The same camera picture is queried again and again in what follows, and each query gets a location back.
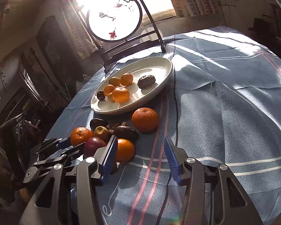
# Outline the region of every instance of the round black frame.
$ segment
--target round black frame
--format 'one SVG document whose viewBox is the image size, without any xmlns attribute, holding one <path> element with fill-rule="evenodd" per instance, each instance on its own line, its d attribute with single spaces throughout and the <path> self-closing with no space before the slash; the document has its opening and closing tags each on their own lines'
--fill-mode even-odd
<svg viewBox="0 0 281 225">
<path fill-rule="evenodd" d="M 142 21 L 142 18 L 143 18 L 143 11 L 141 9 L 141 5 L 139 4 L 138 0 L 133 0 L 136 2 L 137 6 L 138 6 L 138 9 L 139 9 L 139 12 L 140 12 L 140 18 L 139 18 L 139 21 L 138 21 L 138 24 L 136 26 L 136 28 L 129 34 L 127 35 L 126 37 L 122 38 L 122 39 L 119 39 L 119 40 L 105 40 L 105 39 L 102 39 L 100 38 L 99 36 L 97 36 L 91 29 L 90 27 L 90 22 L 89 22 L 89 18 L 90 18 L 90 9 L 87 11 L 87 14 L 86 14 L 86 24 L 87 24 L 87 27 L 89 29 L 89 32 L 92 34 L 92 36 L 94 36 L 95 38 L 97 38 L 98 40 L 100 41 L 104 41 L 104 42 L 107 42 L 107 43 L 113 43 L 113 42 L 119 42 L 119 41 L 123 41 L 123 40 L 127 40 L 127 38 L 129 38 L 131 35 L 133 35 L 137 30 L 138 28 L 140 27 L 141 25 L 141 21 Z"/>
</svg>

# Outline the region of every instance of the blue tablecloth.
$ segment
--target blue tablecloth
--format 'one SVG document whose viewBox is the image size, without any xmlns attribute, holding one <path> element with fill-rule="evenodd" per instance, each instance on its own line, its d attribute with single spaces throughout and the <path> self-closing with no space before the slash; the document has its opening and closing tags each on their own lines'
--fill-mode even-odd
<svg viewBox="0 0 281 225">
<path fill-rule="evenodd" d="M 120 165 L 108 183 L 97 188 L 105 224 L 178 220 L 185 187 L 171 179 L 163 150 L 165 135 L 203 164 L 226 163 L 264 224 L 271 224 L 281 212 L 281 59 L 228 27 L 173 35 L 164 42 L 165 54 L 153 47 L 121 59 L 107 75 L 100 69 L 63 111 L 47 138 L 66 138 L 76 127 L 89 128 L 93 118 L 132 126 L 132 112 L 94 113 L 92 93 L 106 77 L 140 58 L 167 57 L 174 68 L 171 79 L 145 105 L 160 116 L 157 131 L 141 135 L 131 162 Z"/>
</svg>

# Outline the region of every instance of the white round object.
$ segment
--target white round object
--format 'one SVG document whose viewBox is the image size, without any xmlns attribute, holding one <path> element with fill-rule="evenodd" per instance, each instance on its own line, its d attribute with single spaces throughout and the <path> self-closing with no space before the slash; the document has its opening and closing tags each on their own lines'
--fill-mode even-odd
<svg viewBox="0 0 281 225">
<path fill-rule="evenodd" d="M 161 92 L 167 81 L 170 79 L 172 69 L 172 62 L 169 59 L 162 57 L 145 58 L 131 63 L 109 76 L 99 85 L 92 96 L 91 108 L 95 113 L 107 115 L 121 114 L 139 108 Z M 130 99 L 120 104 L 116 102 L 111 103 L 107 99 L 99 101 L 97 92 L 104 90 L 104 87 L 108 85 L 108 81 L 111 77 L 118 77 L 120 79 L 124 73 L 131 73 L 133 76 L 131 85 L 120 85 L 130 91 Z M 138 87 L 138 80 L 145 75 L 153 75 L 156 81 L 148 88 L 140 89 Z"/>
</svg>

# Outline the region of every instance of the metal bolt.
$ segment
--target metal bolt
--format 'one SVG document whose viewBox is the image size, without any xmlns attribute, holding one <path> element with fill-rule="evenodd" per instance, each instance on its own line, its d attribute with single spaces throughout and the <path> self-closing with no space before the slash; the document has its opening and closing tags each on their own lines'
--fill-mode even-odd
<svg viewBox="0 0 281 225">
<path fill-rule="evenodd" d="M 53 167 L 55 170 L 59 170 L 62 168 L 62 165 L 61 164 L 55 164 L 54 167 Z"/>
<path fill-rule="evenodd" d="M 96 159 L 94 157 L 88 157 L 87 159 L 85 159 L 85 161 L 87 163 L 93 163 Z"/>
<path fill-rule="evenodd" d="M 221 164 L 220 165 L 220 169 L 222 169 L 223 171 L 227 170 L 228 167 L 225 164 Z"/>
<path fill-rule="evenodd" d="M 32 171 L 28 171 L 25 175 L 25 178 L 29 178 L 31 174 L 32 174 Z"/>
<path fill-rule="evenodd" d="M 194 159 L 193 157 L 188 157 L 188 158 L 186 159 L 186 161 L 187 161 L 188 163 L 194 163 L 194 162 L 196 161 L 196 159 Z"/>
</svg>

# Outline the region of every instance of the black stripe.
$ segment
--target black stripe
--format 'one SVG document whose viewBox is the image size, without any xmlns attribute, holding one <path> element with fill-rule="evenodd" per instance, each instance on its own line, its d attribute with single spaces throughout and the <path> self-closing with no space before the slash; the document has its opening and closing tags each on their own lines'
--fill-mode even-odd
<svg viewBox="0 0 281 225">
<path fill-rule="evenodd" d="M 176 99 L 176 69 L 175 69 L 174 63 L 173 63 L 173 67 L 174 67 L 174 91 L 173 91 L 173 93 L 174 93 L 174 100 L 175 100 L 175 104 L 176 104 L 176 141 L 175 141 L 175 146 L 177 147 L 177 145 L 178 145 L 178 105 L 177 105 L 177 99 Z M 170 182 L 171 178 L 172 178 L 172 174 L 170 173 L 169 179 L 167 181 L 167 190 L 165 192 L 163 204 L 161 206 L 161 209 L 160 209 L 160 212 L 158 214 L 157 221 L 156 221 L 155 225 L 160 224 L 161 216 L 162 216 L 162 214 L 164 212 L 164 209 L 165 209 L 165 206 L 167 204 L 167 199 L 169 197 L 169 182 Z"/>
</svg>

